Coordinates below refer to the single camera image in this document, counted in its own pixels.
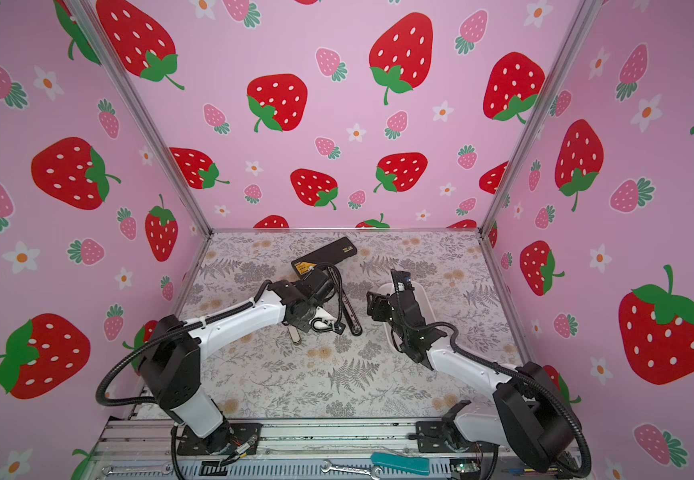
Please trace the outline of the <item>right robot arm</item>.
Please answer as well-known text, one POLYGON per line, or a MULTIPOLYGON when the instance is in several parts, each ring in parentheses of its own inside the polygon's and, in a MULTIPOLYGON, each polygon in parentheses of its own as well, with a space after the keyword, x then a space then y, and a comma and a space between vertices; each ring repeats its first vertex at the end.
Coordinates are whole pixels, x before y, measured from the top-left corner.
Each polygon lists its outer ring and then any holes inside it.
POLYGON ((510 448, 530 468, 547 473, 553 467, 570 475, 580 466, 564 459, 571 443, 582 437, 581 422, 545 369, 528 362, 507 366, 458 345, 458 329, 437 321, 421 284, 406 271, 393 270, 392 280, 366 294, 367 315, 385 325, 392 347, 432 371, 449 375, 485 396, 496 407, 487 422, 469 403, 443 417, 443 440, 486 442, 510 448))

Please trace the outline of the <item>staple strip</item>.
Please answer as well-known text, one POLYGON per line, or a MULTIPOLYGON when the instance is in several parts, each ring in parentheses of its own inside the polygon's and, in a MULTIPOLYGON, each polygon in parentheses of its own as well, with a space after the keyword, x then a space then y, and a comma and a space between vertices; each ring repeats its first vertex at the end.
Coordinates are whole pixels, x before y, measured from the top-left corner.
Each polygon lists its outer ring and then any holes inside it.
POLYGON ((289 325, 288 331, 289 331, 292 342, 295 345, 300 345, 301 344, 301 336, 300 336, 299 330, 296 327, 289 325))

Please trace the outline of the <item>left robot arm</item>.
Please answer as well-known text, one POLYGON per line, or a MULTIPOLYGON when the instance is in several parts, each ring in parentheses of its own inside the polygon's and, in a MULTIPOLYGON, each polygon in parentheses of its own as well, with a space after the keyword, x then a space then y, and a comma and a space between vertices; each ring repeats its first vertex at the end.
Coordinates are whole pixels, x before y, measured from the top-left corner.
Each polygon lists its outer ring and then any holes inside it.
POLYGON ((342 334, 343 312, 325 309, 343 296, 332 267, 314 269, 290 282, 266 280, 251 299, 219 313, 186 321, 174 316, 158 322, 141 354, 138 371, 155 403, 184 427, 187 438, 210 453, 224 453, 233 443, 230 422, 201 384, 203 362, 229 344, 273 325, 304 333, 342 334))

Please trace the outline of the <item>black stapler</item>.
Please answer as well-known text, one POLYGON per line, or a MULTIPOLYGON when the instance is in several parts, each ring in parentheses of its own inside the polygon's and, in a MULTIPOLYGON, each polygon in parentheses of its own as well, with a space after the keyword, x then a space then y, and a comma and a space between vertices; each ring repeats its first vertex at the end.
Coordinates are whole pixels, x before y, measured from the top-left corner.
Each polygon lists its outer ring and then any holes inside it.
POLYGON ((318 295, 323 302, 337 296, 339 313, 337 324, 347 325, 353 336, 363 334, 362 325, 344 289, 344 281, 340 270, 336 267, 340 262, 357 254, 357 249, 347 237, 339 238, 328 245, 301 256, 291 262, 300 279, 306 279, 313 270, 322 270, 322 277, 328 277, 318 295))

